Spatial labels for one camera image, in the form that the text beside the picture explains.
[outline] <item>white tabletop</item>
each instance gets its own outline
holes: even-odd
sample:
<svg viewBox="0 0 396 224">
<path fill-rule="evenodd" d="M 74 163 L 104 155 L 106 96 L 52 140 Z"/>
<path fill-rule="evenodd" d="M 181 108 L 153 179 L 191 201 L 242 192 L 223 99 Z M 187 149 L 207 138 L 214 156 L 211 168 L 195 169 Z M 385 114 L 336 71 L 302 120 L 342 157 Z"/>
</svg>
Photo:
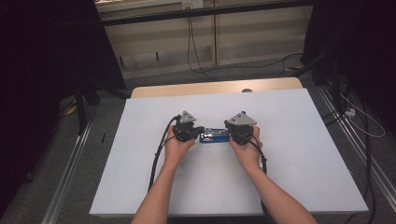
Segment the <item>white tabletop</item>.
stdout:
<svg viewBox="0 0 396 224">
<path fill-rule="evenodd" d="M 90 214 L 132 216 L 143 201 L 154 153 L 169 120 L 187 110 L 196 126 L 223 128 L 240 111 L 257 120 L 268 175 L 313 213 L 367 211 L 307 90 L 128 100 Z M 157 174 L 163 164 L 161 155 Z M 180 164 L 170 216 L 252 216 L 259 195 L 228 143 L 196 141 Z"/>
</svg>

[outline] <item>hand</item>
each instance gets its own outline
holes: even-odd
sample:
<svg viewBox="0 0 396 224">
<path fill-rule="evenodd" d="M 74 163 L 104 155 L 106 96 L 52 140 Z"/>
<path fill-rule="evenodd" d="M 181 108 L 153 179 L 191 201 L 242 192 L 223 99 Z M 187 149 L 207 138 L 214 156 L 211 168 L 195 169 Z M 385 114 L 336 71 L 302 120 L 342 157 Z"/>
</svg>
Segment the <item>hand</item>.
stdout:
<svg viewBox="0 0 396 224">
<path fill-rule="evenodd" d="M 259 147 L 262 148 L 262 142 L 260 141 L 260 128 L 256 125 L 253 126 L 253 135 L 256 137 L 257 141 L 259 141 Z M 253 137 L 250 140 L 253 143 L 256 143 L 256 140 Z M 235 157 L 245 172 L 255 168 L 261 169 L 259 166 L 260 153 L 253 145 L 247 143 L 243 146 L 239 146 L 232 138 L 230 138 L 230 146 L 233 148 Z"/>
<path fill-rule="evenodd" d="M 187 142 L 180 142 L 175 138 L 173 132 L 173 125 L 171 125 L 166 134 L 165 144 L 165 162 L 164 165 L 171 165 L 178 167 L 180 162 L 186 157 L 189 149 L 195 144 L 195 139 Z"/>
</svg>

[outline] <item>metal frame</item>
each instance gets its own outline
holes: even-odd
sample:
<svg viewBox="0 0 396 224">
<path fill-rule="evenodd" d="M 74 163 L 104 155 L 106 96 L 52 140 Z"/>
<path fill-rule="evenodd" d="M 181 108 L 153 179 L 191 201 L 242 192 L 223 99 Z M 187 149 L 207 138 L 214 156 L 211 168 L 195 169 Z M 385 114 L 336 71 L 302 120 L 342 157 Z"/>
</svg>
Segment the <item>metal frame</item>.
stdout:
<svg viewBox="0 0 396 224">
<path fill-rule="evenodd" d="M 140 16 L 127 16 L 118 18 L 107 18 L 101 21 L 82 21 L 73 23 L 62 23 L 58 24 L 55 28 L 64 27 L 84 27 L 84 26 L 113 26 L 113 25 L 123 25 L 130 23 L 139 23 L 147 21 L 166 21 L 182 18 L 192 18 L 192 17 L 202 17 L 202 16 L 213 16 L 221 14 L 230 14 L 238 12 L 249 12 L 249 11 L 259 11 L 268 9 L 278 9 L 286 7 L 306 7 L 312 6 L 316 0 L 283 0 L 283 1 L 272 1 L 266 3 L 257 4 L 246 4 L 228 7 L 206 7 L 197 8 L 191 10 L 178 10 L 162 13 L 154 13 L 148 15 Z"/>
<path fill-rule="evenodd" d="M 321 88 L 318 88 L 318 92 L 322 97 L 323 101 L 329 107 L 331 111 L 336 111 L 335 107 L 332 105 L 332 95 L 327 91 Z M 338 118 L 340 116 L 337 112 L 335 112 L 335 117 Z M 361 158 L 361 161 L 364 165 L 366 165 L 366 146 L 364 145 L 363 141 L 359 138 L 358 134 L 356 133 L 355 129 L 349 123 L 347 119 L 340 119 L 338 121 L 341 129 L 345 133 L 346 137 L 350 141 L 351 145 L 355 149 L 358 156 Z M 389 205 L 392 207 L 393 211 L 396 212 L 396 187 L 393 183 L 389 180 L 385 172 L 381 169 L 375 159 L 372 157 L 372 178 L 374 179 L 375 183 L 379 186 L 382 193 L 384 194 L 385 198 L 388 200 Z"/>
<path fill-rule="evenodd" d="M 59 182 L 58 188 L 56 189 L 52 199 L 49 203 L 49 207 L 44 215 L 42 224 L 55 224 L 56 219 L 61 212 L 62 205 L 64 204 L 64 199 L 66 197 L 67 191 L 69 190 L 69 186 L 72 182 L 72 178 L 74 172 L 76 171 L 77 163 L 79 156 L 85 147 L 85 143 L 88 139 L 88 135 L 91 130 L 93 119 L 96 115 L 97 107 L 93 110 L 90 115 L 90 120 L 87 123 L 87 126 L 83 130 L 82 134 L 78 136 L 75 147 L 73 148 L 72 155 L 70 156 L 69 162 L 64 169 L 64 174 L 62 175 L 61 181 Z"/>
</svg>

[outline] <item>wire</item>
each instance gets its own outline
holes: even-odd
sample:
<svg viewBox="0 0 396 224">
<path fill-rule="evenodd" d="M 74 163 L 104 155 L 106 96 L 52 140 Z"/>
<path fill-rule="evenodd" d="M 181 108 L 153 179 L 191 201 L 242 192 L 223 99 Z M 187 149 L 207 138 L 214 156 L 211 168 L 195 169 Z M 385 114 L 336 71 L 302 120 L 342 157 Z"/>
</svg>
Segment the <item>wire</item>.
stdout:
<svg viewBox="0 0 396 224">
<path fill-rule="evenodd" d="M 362 100 L 361 100 L 361 105 L 363 107 L 363 111 L 364 111 L 363 113 L 366 114 L 365 113 L 366 108 L 365 108 L 364 102 Z M 372 184 L 372 181 L 371 181 L 371 169 L 372 169 L 372 158 L 371 158 L 371 155 L 372 155 L 372 151 L 371 151 L 370 137 L 369 137 L 369 134 L 367 134 L 368 131 L 369 131 L 369 123 L 368 123 L 368 119 L 367 118 L 368 117 L 365 116 L 364 120 L 363 120 L 365 133 L 366 133 L 366 138 L 365 138 L 366 153 L 365 153 L 365 156 L 366 156 L 366 178 L 367 178 L 367 185 L 366 185 L 366 189 L 364 191 L 364 200 L 366 200 L 368 190 L 370 190 L 370 192 L 372 194 L 372 201 L 373 201 L 372 212 L 370 214 L 369 220 L 367 221 L 367 223 L 370 224 L 370 223 L 373 222 L 374 217 L 375 217 L 376 197 L 375 197 L 375 192 L 374 192 L 374 189 L 373 189 L 373 184 Z M 345 224 L 347 224 L 354 216 L 356 216 L 356 214 L 353 214 L 352 216 L 350 216 L 346 220 Z"/>
<path fill-rule="evenodd" d="M 253 145 L 259 151 L 259 154 L 260 154 L 260 157 L 262 160 L 262 171 L 265 174 L 267 174 L 267 164 L 266 164 L 267 159 L 265 158 L 264 153 L 262 153 L 262 149 L 260 148 L 259 140 L 257 140 L 256 136 L 251 135 L 254 138 L 254 140 L 256 141 L 256 143 L 254 143 L 250 139 L 246 139 L 246 137 L 242 134 L 237 133 L 237 135 L 239 137 L 241 137 L 242 139 L 247 140 L 251 145 Z M 264 214 L 264 217 L 267 220 L 267 223 L 275 223 L 274 220 L 271 218 L 271 216 L 268 214 L 267 208 L 265 207 L 262 200 L 260 200 L 260 204 L 262 205 L 262 212 Z"/>
<path fill-rule="evenodd" d="M 305 18 L 305 25 L 308 26 L 308 20 L 306 19 L 306 13 L 305 13 L 306 7 L 304 7 L 304 18 Z"/>
<path fill-rule="evenodd" d="M 190 64 L 190 39 L 191 39 L 191 37 L 192 37 L 192 44 L 194 45 L 195 58 L 197 59 L 198 66 L 199 66 L 199 68 L 201 69 L 202 73 L 203 73 L 207 78 L 209 78 L 209 79 L 211 79 L 211 80 L 220 81 L 220 80 L 218 80 L 218 79 L 216 79 L 216 78 L 213 78 L 213 77 L 208 76 L 208 75 L 206 74 L 206 72 L 204 71 L 204 69 L 202 69 L 202 66 L 201 66 L 201 64 L 200 64 L 200 62 L 199 62 L 199 58 L 198 58 L 198 54 L 197 54 L 197 48 L 196 48 L 196 46 L 195 46 L 194 32 L 193 32 L 193 30 L 192 30 L 192 21 L 191 21 L 191 18 L 190 18 L 190 17 L 188 17 L 187 20 L 188 20 L 188 22 L 189 22 L 189 51 L 188 51 L 188 53 L 187 53 L 187 61 L 188 61 L 188 63 L 189 63 L 189 67 L 190 67 L 191 71 L 196 72 L 195 70 L 192 69 L 191 64 Z"/>
<path fill-rule="evenodd" d="M 339 119 L 341 119 L 341 118 L 345 115 L 346 111 L 347 111 L 347 106 L 344 105 L 344 109 L 343 109 L 342 114 L 340 114 L 339 116 L 337 116 L 337 118 L 335 118 L 334 120 L 325 123 L 325 126 L 329 126 L 329 125 L 335 123 L 336 121 L 338 121 Z"/>
<path fill-rule="evenodd" d="M 330 112 L 329 114 L 323 115 L 321 118 L 322 119 L 326 119 L 327 117 L 329 117 L 331 114 L 333 114 L 335 112 L 335 110 L 333 110 L 332 112 Z"/>
<path fill-rule="evenodd" d="M 295 55 L 302 55 L 302 53 L 289 54 L 289 55 L 286 55 L 285 57 L 283 57 L 283 59 L 282 59 L 282 71 L 279 73 L 279 75 L 277 75 L 277 77 L 281 77 L 283 75 L 283 73 L 285 72 L 285 60 L 287 60 L 287 59 L 289 59 L 289 58 L 291 58 L 292 56 L 295 56 Z"/>
<path fill-rule="evenodd" d="M 381 124 L 379 124 L 379 123 L 378 123 L 375 119 L 373 119 L 370 115 L 368 115 L 367 113 L 365 113 L 365 112 L 363 112 L 361 109 L 359 109 L 357 106 L 353 105 L 344 95 L 341 94 L 341 96 L 342 96 L 350 105 L 352 105 L 352 106 L 355 107 L 357 110 L 359 110 L 363 115 L 365 115 L 366 118 L 368 117 L 368 118 L 370 118 L 371 120 L 373 120 L 373 121 L 378 125 L 378 127 L 380 127 L 380 128 L 382 129 L 382 132 L 383 132 L 383 133 L 382 133 L 381 135 L 374 135 L 374 134 L 368 133 L 368 132 L 364 131 L 362 128 L 360 128 L 355 122 L 353 122 L 352 118 L 349 117 L 350 122 L 351 122 L 357 129 L 359 129 L 361 132 L 366 133 L 366 134 L 368 134 L 368 135 L 370 135 L 370 136 L 372 136 L 372 137 L 375 137 L 375 138 L 380 138 L 380 137 L 385 136 L 386 132 L 385 132 L 384 127 L 381 126 Z"/>
<path fill-rule="evenodd" d="M 175 136 L 172 136 L 172 137 L 166 139 L 165 142 L 163 143 L 163 146 L 162 146 L 162 147 L 164 147 L 164 146 L 166 145 L 166 143 L 167 143 L 169 140 L 171 140 L 172 138 L 174 138 L 174 137 L 175 137 Z"/>
<path fill-rule="evenodd" d="M 215 68 L 207 69 L 207 70 L 205 70 L 205 72 L 211 72 L 211 71 L 214 71 L 214 70 L 227 69 L 227 68 L 261 68 L 261 67 L 268 67 L 268 66 L 271 66 L 271 65 L 274 65 L 274 64 L 277 64 L 277 63 L 282 63 L 285 60 L 285 58 L 286 59 L 289 58 L 288 56 L 292 57 L 292 56 L 295 56 L 295 55 L 302 55 L 302 53 L 293 53 L 293 54 L 286 55 L 283 59 L 281 59 L 279 61 L 276 61 L 274 63 L 267 63 L 267 64 L 262 64 L 262 65 L 235 65 L 235 66 L 227 66 L 227 67 L 215 67 Z"/>
<path fill-rule="evenodd" d="M 171 123 L 178 118 L 179 118 L 179 116 L 173 117 L 169 121 L 168 125 L 166 126 L 165 132 L 163 132 L 163 138 L 161 139 L 160 145 L 158 146 L 157 152 L 155 153 L 154 162 L 152 163 L 151 176 L 150 176 L 149 183 L 148 183 L 148 192 L 154 183 L 155 171 L 157 170 L 157 162 L 158 162 L 158 159 L 160 158 L 161 151 L 163 150 L 163 146 L 166 144 L 166 142 L 168 142 L 170 139 L 172 139 L 172 137 L 170 137 L 170 138 L 166 139 L 166 141 L 163 143 L 163 140 L 165 139 L 165 136 L 166 136 L 166 132 L 168 131 L 169 127 L 171 126 Z"/>
</svg>

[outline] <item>forearm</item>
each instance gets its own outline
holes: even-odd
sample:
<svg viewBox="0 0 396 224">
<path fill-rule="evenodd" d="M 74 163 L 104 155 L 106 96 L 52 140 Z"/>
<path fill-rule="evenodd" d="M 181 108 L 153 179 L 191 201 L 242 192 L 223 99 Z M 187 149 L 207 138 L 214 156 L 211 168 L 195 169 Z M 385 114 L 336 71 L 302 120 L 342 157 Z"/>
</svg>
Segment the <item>forearm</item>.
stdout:
<svg viewBox="0 0 396 224">
<path fill-rule="evenodd" d="M 299 202 L 280 188 L 259 167 L 245 171 L 276 223 L 317 223 Z"/>
<path fill-rule="evenodd" d="M 132 220 L 136 223 L 166 223 L 172 184 L 177 166 L 164 165 L 148 195 L 140 204 Z"/>
</svg>

